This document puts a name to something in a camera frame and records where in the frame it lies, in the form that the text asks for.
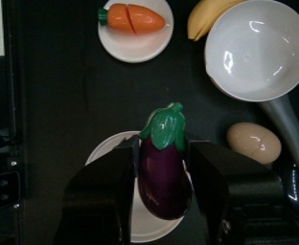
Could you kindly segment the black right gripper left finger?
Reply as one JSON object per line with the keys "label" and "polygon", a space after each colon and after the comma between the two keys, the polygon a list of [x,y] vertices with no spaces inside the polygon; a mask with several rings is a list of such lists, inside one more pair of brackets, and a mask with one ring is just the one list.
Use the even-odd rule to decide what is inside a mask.
{"label": "black right gripper left finger", "polygon": [[77,172],[52,245],[131,245],[136,153],[132,136]]}

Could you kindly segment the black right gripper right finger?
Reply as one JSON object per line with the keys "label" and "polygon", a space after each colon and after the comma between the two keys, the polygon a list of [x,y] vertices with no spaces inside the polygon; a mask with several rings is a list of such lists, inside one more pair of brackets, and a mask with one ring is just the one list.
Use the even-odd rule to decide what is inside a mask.
{"label": "black right gripper right finger", "polygon": [[299,245],[299,228],[273,170],[203,141],[190,143],[188,170],[207,245]]}

